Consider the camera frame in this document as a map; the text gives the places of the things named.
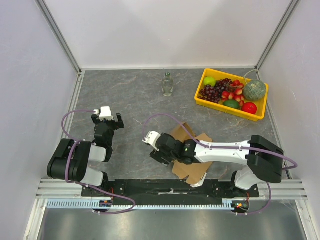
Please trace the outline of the brown cardboard box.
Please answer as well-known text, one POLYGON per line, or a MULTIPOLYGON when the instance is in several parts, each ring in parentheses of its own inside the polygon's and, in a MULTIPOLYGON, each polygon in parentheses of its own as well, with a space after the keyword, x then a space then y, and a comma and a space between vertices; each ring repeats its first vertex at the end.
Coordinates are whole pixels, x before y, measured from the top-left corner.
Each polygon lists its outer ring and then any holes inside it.
MULTIPOLYGON (((182 124, 196 140, 213 142, 213 140, 205 133, 196 136, 196 134, 186 122, 183 122, 182 124)), ((179 124, 170 132, 170 135, 180 142, 192 139, 179 124)), ((187 165, 175 160, 173 162, 172 173, 175 174, 180 180, 186 179, 187 184, 196 185, 203 179, 205 173, 208 171, 212 164, 213 162, 193 163, 187 165)))

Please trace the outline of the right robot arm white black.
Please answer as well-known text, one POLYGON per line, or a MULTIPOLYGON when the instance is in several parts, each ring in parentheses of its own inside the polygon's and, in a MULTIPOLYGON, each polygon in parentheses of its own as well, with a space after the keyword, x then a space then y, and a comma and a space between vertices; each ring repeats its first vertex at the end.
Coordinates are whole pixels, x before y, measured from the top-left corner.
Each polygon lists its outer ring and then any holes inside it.
POLYGON ((143 142, 153 147, 150 157, 165 166, 173 161, 185 165, 211 162, 243 165, 242 170, 233 174, 229 184, 229 191, 235 197, 242 196, 258 183, 279 184, 282 181, 284 152, 260 135, 232 143, 196 139, 181 142, 170 134, 150 131, 143 142))

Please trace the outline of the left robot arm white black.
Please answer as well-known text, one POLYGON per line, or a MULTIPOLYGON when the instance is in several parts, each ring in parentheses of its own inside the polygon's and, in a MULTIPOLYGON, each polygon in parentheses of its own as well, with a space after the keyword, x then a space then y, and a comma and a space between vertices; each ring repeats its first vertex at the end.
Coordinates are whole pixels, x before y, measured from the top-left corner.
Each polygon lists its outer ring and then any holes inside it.
POLYGON ((47 175, 52 179, 92 185, 92 191, 99 197, 110 191, 108 175, 92 169, 89 162, 109 162, 113 153, 115 131, 125 127, 122 115, 116 114, 114 120, 110 114, 93 114, 93 141, 76 141, 63 138, 57 146, 47 166, 47 175))

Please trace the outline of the small white packet blue label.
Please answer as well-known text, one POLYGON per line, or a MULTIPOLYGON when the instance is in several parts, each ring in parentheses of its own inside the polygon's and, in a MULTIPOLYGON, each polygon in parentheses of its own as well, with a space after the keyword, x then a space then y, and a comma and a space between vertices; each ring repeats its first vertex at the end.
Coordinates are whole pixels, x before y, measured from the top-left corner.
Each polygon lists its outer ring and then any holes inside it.
POLYGON ((195 184, 191 184, 190 186, 191 186, 192 188, 201 187, 201 186, 204 184, 204 181, 205 181, 205 179, 206 179, 206 176, 207 176, 207 173, 205 173, 205 174, 202 176, 202 178, 200 179, 200 181, 198 181, 198 182, 195 183, 195 184))

